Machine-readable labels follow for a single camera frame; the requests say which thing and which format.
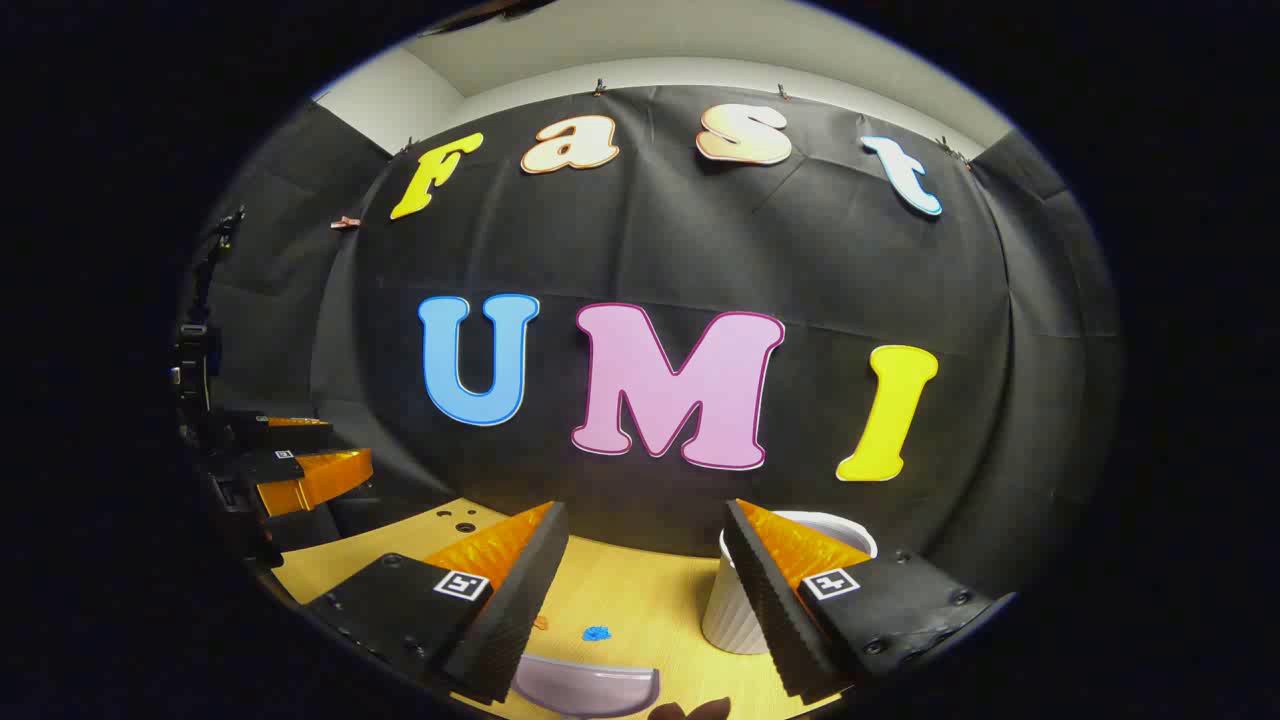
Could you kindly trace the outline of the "black backdrop cloth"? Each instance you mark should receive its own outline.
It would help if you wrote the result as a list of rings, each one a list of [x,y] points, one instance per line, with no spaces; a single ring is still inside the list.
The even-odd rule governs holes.
[[[969,163],[780,105],[792,154],[714,161],[736,88],[623,88],[390,155],[311,104],[218,201],[219,404],[320,416],[370,489],[288,551],[453,498],[559,500],[576,536],[710,557],[722,505],[832,512],[988,594],[1029,585],[1100,478],[1123,379],[1084,211],[1020,135]],[[362,220],[338,232],[340,217]]]

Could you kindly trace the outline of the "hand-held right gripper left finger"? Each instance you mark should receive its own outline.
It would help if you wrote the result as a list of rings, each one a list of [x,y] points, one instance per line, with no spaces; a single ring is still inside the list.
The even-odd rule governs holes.
[[[507,518],[425,559],[384,553],[305,619],[407,683],[503,702],[568,542],[564,503]]]

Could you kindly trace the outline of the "lilac plastic dustpan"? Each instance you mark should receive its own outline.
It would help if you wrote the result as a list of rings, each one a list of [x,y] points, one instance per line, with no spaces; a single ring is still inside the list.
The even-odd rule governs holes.
[[[660,693],[655,667],[617,667],[525,655],[511,689],[561,720],[625,717],[650,708]]]

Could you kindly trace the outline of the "white ribbed garbage bin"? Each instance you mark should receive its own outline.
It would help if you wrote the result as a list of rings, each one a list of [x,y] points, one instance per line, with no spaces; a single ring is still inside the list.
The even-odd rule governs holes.
[[[878,547],[870,532],[859,523],[828,512],[782,510],[778,512],[823,536],[876,557]],[[719,538],[719,566],[701,619],[707,642],[730,653],[755,655],[768,651],[756,616],[748,601],[724,538]]]

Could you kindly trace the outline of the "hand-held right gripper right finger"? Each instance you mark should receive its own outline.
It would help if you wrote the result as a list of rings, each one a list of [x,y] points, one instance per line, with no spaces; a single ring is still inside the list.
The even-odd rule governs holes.
[[[723,537],[783,688],[805,701],[920,674],[1015,600],[919,553],[874,557],[741,498],[724,506]]]

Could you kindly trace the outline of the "yellow wooden desktop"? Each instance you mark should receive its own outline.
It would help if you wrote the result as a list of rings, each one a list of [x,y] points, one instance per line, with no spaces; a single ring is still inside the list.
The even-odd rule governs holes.
[[[284,553],[274,574],[291,596],[308,602],[389,552],[424,559],[461,541],[460,525],[483,530],[502,514],[466,498],[330,543]],[[660,671],[659,703],[690,710],[730,697],[730,720],[817,720],[822,702],[786,694],[771,656],[728,653],[708,643],[701,618],[717,559],[657,553],[571,536],[541,606],[547,630],[534,629],[526,651],[566,661]],[[586,626],[612,638],[582,641]]]

